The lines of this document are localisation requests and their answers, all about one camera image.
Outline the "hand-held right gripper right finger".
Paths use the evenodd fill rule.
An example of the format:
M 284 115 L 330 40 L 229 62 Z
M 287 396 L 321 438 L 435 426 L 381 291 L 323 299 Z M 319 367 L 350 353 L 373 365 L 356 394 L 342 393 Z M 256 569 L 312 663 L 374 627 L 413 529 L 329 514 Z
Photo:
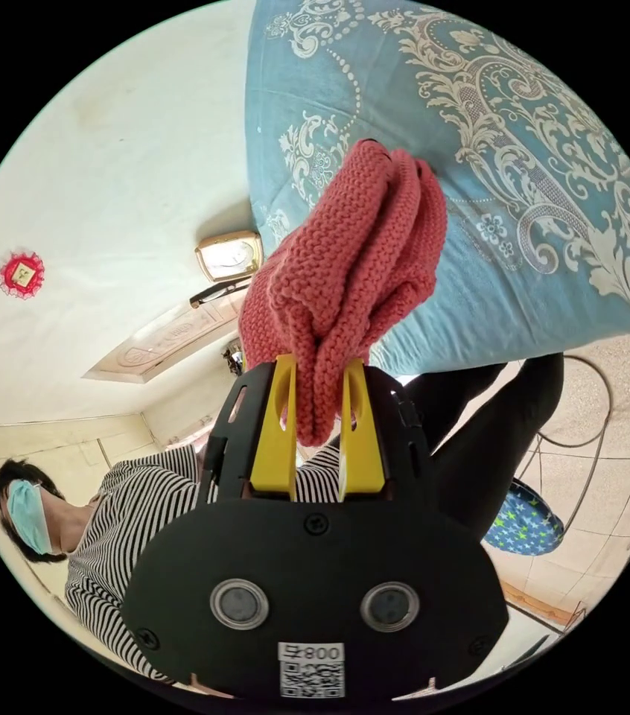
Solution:
M 340 410 L 339 499 L 370 498 L 385 486 L 375 412 L 365 365 L 351 360 L 343 373 Z

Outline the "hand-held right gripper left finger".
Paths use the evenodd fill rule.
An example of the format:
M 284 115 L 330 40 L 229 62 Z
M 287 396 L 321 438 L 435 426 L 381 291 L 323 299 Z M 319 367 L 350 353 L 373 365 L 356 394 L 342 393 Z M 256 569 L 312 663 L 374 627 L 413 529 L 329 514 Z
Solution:
M 264 400 L 261 432 L 250 474 L 252 489 L 293 501 L 296 497 L 296 360 L 279 355 Z

